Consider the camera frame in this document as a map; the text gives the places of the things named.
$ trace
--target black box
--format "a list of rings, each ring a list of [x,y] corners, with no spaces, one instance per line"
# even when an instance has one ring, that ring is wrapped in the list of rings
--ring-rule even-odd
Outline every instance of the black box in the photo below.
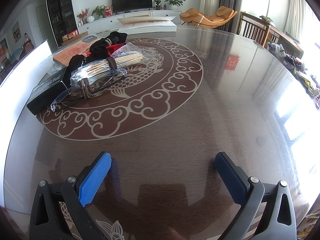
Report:
[[[58,71],[37,85],[27,101],[27,108],[34,115],[50,107],[51,103],[67,89],[63,76],[66,68]]]

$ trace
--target green plant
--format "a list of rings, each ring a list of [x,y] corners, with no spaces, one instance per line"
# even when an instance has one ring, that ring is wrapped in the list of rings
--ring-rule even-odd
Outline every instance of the green plant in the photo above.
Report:
[[[155,3],[156,3],[156,5],[160,5],[160,3],[161,3],[161,0],[153,0]]]
[[[97,5],[96,8],[93,9],[92,14],[96,14],[98,17],[103,16],[103,12],[105,10],[106,6],[105,5]]]
[[[183,5],[183,2],[186,0],[164,0],[165,2],[169,2],[169,4],[177,4],[179,6]]]

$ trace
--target framed picture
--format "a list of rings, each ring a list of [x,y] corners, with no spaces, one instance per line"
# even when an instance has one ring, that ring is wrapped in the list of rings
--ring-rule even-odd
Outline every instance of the framed picture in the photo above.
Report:
[[[12,28],[12,35],[13,35],[14,42],[17,43],[18,40],[20,40],[20,38],[21,38],[21,32],[20,32],[20,28],[19,28],[19,22],[16,22],[16,24],[13,26],[13,28]]]

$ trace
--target white door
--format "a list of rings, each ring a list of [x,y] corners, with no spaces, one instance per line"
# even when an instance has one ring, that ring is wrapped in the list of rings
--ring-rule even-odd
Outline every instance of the white door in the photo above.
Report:
[[[58,49],[58,46],[55,37],[52,33],[52,28],[48,17],[47,6],[44,4],[39,7],[36,7],[36,12],[43,40],[48,40],[49,47],[53,53]]]

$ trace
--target glass tabletop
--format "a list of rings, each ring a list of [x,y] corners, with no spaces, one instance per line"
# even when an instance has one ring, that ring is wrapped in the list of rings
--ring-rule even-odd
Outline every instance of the glass tabletop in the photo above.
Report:
[[[220,151],[248,176],[287,181],[300,223],[320,192],[320,118],[290,72],[256,42],[219,30],[178,26],[128,40],[154,59],[129,67],[123,82],[58,113],[23,109],[4,172],[5,206],[21,231],[39,181],[63,182],[101,151],[117,171],[85,208],[106,236],[174,239],[174,229],[216,239],[240,208],[214,168]]]

